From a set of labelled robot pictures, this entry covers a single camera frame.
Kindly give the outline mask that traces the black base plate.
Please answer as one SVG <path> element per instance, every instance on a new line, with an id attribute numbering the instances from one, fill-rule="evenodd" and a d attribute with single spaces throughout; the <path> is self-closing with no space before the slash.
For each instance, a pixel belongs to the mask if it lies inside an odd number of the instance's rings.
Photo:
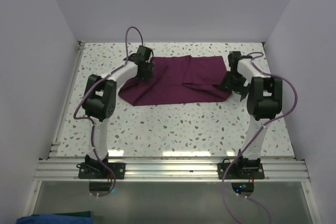
<path id="1" fill-rule="evenodd" d="M 225 172 L 230 163 L 221 162 L 217 164 L 218 178 L 223 179 L 265 179 L 263 165 L 257 161 L 236 162 Z"/>
<path id="2" fill-rule="evenodd" d="M 113 178 L 124 179 L 126 164 L 125 163 L 108 163 L 107 166 L 114 172 Z M 108 179 L 111 178 L 111 173 L 104 167 L 92 168 L 85 163 L 77 164 L 79 169 L 78 178 L 80 179 Z"/>

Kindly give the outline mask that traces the purple surgical cloth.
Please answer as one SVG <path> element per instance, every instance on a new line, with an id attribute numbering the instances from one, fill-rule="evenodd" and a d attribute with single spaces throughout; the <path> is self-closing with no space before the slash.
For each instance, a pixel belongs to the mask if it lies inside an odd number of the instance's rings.
<path id="1" fill-rule="evenodd" d="M 155 57 L 151 80 L 128 80 L 119 97 L 132 106 L 223 102 L 230 91 L 219 89 L 226 66 L 221 56 Z"/>

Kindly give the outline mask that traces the green cloth piece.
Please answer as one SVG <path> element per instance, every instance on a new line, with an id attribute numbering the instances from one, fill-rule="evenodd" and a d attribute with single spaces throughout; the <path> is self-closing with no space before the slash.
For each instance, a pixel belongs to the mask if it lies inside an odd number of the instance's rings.
<path id="1" fill-rule="evenodd" d="M 59 215 L 91 218 L 91 212 L 90 211 L 66 212 L 66 213 L 59 213 Z"/>

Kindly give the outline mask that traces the blue cloth bundle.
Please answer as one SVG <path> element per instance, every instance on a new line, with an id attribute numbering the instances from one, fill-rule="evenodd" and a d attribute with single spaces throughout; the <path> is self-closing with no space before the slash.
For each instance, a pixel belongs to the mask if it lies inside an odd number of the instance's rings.
<path id="1" fill-rule="evenodd" d="M 63 215 L 41 214 L 35 216 L 21 217 L 16 220 L 18 224 L 93 224 L 93 218 L 75 217 Z"/>

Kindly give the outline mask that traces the aluminium front rail frame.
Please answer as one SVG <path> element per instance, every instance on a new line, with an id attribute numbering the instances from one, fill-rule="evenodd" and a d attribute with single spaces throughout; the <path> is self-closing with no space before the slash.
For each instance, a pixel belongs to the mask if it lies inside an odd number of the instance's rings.
<path id="1" fill-rule="evenodd" d="M 55 157 L 38 161 L 23 215 L 33 214 L 42 182 L 78 182 L 76 165 L 83 160 L 83 157 Z M 221 161 L 220 157 L 117 157 L 111 160 L 126 164 L 124 182 L 218 182 L 217 164 Z M 322 223 L 304 161 L 263 157 L 261 163 L 265 182 L 300 182 L 313 223 Z"/>

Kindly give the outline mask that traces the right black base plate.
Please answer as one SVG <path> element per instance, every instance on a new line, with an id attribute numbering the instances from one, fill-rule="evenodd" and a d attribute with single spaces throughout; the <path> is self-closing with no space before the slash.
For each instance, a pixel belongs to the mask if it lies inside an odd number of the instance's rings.
<path id="1" fill-rule="evenodd" d="M 218 178 L 223 179 L 265 179 L 263 165 L 257 161 L 236 162 L 225 172 L 230 163 L 221 162 L 217 164 Z"/>

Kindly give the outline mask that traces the aluminium left side rail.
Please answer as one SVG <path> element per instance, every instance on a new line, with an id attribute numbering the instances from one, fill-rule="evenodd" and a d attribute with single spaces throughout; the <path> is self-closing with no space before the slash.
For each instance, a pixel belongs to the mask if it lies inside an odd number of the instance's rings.
<path id="1" fill-rule="evenodd" d="M 71 100 L 72 90 L 73 90 L 73 87 L 74 87 L 74 84 L 75 84 L 75 81 L 76 81 L 78 67 L 79 67 L 79 64 L 81 62 L 81 58 L 82 58 L 82 54 L 83 54 L 86 42 L 85 41 L 78 41 L 78 44 L 79 44 L 79 46 L 78 46 L 78 51 L 77 51 L 77 55 L 76 55 L 75 65 L 74 65 L 74 67 L 71 71 L 65 100 L 64 100 L 64 102 L 62 104 L 62 107 L 61 107 L 61 114 L 60 114 L 60 117 L 58 119 L 54 135 L 52 137 L 52 142 L 51 142 L 51 145 L 50 145 L 50 149 L 49 149 L 49 152 L 48 152 L 47 159 L 56 158 L 58 147 L 60 146 L 59 138 L 60 138 L 60 134 L 62 133 L 62 127 L 63 127 L 63 124 L 64 124 L 65 119 L 66 119 L 66 115 L 67 115 L 67 111 L 68 111 L 68 105 L 69 105 L 69 102 Z"/>

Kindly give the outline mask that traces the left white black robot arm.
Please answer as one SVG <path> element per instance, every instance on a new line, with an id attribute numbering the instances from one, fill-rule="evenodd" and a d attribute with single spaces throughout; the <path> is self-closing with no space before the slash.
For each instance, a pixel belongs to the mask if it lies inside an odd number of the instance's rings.
<path id="1" fill-rule="evenodd" d="M 90 151 L 85 157 L 85 164 L 97 178 L 104 178 L 109 172 L 107 132 L 109 118 L 116 108 L 117 89 L 134 77 L 149 81 L 155 66 L 153 57 L 151 48 L 140 45 L 135 53 L 123 60 L 121 66 L 101 76 L 92 74 L 87 80 L 80 102 L 85 111 L 82 119 L 91 122 Z"/>

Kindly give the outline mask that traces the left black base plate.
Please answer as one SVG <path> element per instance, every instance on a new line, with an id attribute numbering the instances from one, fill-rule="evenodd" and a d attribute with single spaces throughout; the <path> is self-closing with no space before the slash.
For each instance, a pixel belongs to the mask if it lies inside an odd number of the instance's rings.
<path id="1" fill-rule="evenodd" d="M 125 163 L 108 163 L 107 166 L 114 172 L 113 178 L 124 179 L 126 164 Z M 85 163 L 77 164 L 79 169 L 78 178 L 80 179 L 108 179 L 111 178 L 111 173 L 104 167 L 92 168 Z"/>

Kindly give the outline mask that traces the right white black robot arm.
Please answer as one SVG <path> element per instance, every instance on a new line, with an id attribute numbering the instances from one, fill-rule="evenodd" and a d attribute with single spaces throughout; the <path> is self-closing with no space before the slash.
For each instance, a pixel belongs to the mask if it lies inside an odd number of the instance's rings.
<path id="1" fill-rule="evenodd" d="M 246 178 L 253 168 L 259 167 L 269 121 L 282 110 L 282 79 L 257 70 L 253 60 L 252 55 L 230 52 L 229 70 L 219 85 L 220 90 L 240 96 L 240 101 L 246 100 L 250 116 L 246 139 L 234 162 L 234 172 L 240 178 Z"/>

